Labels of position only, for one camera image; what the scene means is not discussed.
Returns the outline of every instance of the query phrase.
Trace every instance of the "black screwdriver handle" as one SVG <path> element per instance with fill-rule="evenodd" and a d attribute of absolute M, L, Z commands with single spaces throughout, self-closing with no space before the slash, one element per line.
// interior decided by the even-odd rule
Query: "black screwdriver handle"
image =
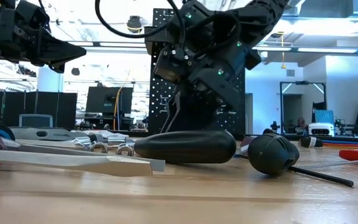
<path fill-rule="evenodd" d="M 320 178 L 320 179 L 323 179 L 323 180 L 331 181 L 331 182 L 334 182 L 334 183 L 337 183 L 337 184 L 342 184 L 342 185 L 345 185 L 347 187 L 353 187 L 353 185 L 354 185 L 353 181 L 351 181 L 351 180 L 343 179 L 343 178 L 340 178 L 340 177 L 334 177 L 334 176 L 331 176 L 331 175 L 322 174 L 322 173 L 314 172 L 314 171 L 310 171 L 310 170 L 305 170 L 305 169 L 301 169 L 301 168 L 297 168 L 297 167 L 293 167 L 293 166 L 290 166 L 288 168 L 288 170 L 293 171 L 293 172 L 298 172 L 300 174 L 310 175 L 312 177 L 316 177 L 316 178 Z"/>
<path fill-rule="evenodd" d="M 221 164 L 236 152 L 236 140 L 227 131 L 176 131 L 137 140 L 135 152 L 174 164 Z"/>

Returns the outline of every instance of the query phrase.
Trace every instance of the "orange cable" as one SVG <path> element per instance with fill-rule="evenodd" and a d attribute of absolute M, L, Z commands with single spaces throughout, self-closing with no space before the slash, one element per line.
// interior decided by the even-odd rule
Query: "orange cable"
<path fill-rule="evenodd" d="M 125 79 L 124 83 L 122 84 L 122 86 L 120 87 L 120 89 L 117 92 L 116 103 L 114 104 L 114 117 L 112 119 L 112 129 L 113 129 L 113 131 L 116 130 L 116 115 L 117 115 L 117 109 L 118 109 L 119 94 L 120 94 L 122 88 L 124 88 L 125 82 L 128 80 L 130 74 L 131 74 L 131 71 L 128 72 L 127 78 Z"/>

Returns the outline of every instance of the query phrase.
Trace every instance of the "ceiling light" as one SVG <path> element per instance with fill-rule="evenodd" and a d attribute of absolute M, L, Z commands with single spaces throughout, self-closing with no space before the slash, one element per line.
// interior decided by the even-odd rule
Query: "ceiling light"
<path fill-rule="evenodd" d="M 146 47 L 145 43 L 120 43 L 120 42 L 101 42 L 102 47 Z"/>
<path fill-rule="evenodd" d="M 290 51 L 291 48 L 290 47 L 254 47 L 252 48 L 254 50 L 264 50 L 264 51 L 279 51 L 279 52 L 283 52 L 283 51 Z"/>
<path fill-rule="evenodd" d="M 75 46 L 93 46 L 92 42 L 87 42 L 87 41 L 70 41 L 68 43 Z"/>
<path fill-rule="evenodd" d="M 340 54 L 353 54 L 357 52 L 357 49 L 326 49 L 326 48 L 299 48 L 299 52 L 311 52 L 311 53 L 340 53 Z"/>

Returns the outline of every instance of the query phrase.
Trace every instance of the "wooden workbench surface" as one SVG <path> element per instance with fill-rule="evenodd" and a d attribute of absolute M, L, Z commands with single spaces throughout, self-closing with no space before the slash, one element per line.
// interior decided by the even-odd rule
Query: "wooden workbench surface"
<path fill-rule="evenodd" d="M 336 149 L 300 151 L 298 166 L 340 160 Z M 0 171 L 0 223 L 358 224 L 358 165 L 320 171 L 355 187 L 289 172 L 269 179 L 242 159 L 134 178 L 11 167 Z"/>

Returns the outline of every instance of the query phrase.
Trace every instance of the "pegboard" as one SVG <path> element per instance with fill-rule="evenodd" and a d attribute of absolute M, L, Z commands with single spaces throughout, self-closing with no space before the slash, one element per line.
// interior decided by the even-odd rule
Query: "pegboard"
<path fill-rule="evenodd" d="M 160 26 L 166 23 L 173 16 L 171 9 L 154 9 L 153 26 Z M 157 57 L 163 47 L 163 43 L 153 43 L 152 59 L 150 66 L 150 98 L 149 98 L 149 133 L 161 132 L 161 128 L 167 119 L 166 104 L 173 96 L 175 86 L 153 75 Z M 238 110 L 223 113 L 217 110 L 214 123 L 208 129 L 226 129 L 233 135 L 243 135 L 246 130 L 245 122 L 245 69 L 234 79 L 234 86 L 241 94 Z"/>

